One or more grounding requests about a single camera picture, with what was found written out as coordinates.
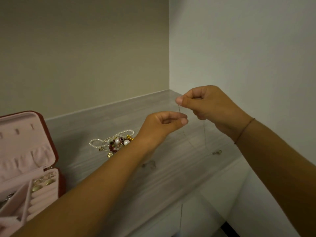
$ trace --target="open jewelry box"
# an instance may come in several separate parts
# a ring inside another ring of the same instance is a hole
[[[0,117],[0,237],[8,237],[66,191],[41,114]]]

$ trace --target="person's left hand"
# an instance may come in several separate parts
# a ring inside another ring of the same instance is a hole
[[[187,115],[174,111],[161,111],[148,115],[135,137],[154,151],[169,135],[188,123]]]

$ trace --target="person's left arm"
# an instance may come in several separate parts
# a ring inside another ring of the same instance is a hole
[[[95,235],[144,157],[153,152],[168,134],[187,123],[187,116],[178,112],[162,111],[148,115],[133,141],[12,237]]]

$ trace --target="hand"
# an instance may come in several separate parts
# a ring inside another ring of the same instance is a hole
[[[169,135],[188,123],[187,115],[173,111],[161,111],[148,115],[135,137],[148,152],[155,150]]]
[[[219,87],[196,87],[176,99],[193,110],[200,120],[208,119],[234,142],[252,117],[240,109]]]

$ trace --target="gray wooden table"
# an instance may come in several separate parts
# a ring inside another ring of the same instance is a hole
[[[127,129],[137,133],[148,114],[178,111],[177,96],[167,90],[47,120],[59,153],[56,166],[66,177],[67,189],[107,160],[107,152],[89,145],[91,139],[105,139]],[[241,156],[214,124],[205,121],[204,136],[203,121],[190,110],[181,107],[180,111],[188,115],[189,123],[155,151],[156,169],[140,168],[135,173],[100,236],[126,236]],[[212,155],[217,150],[222,154]]]

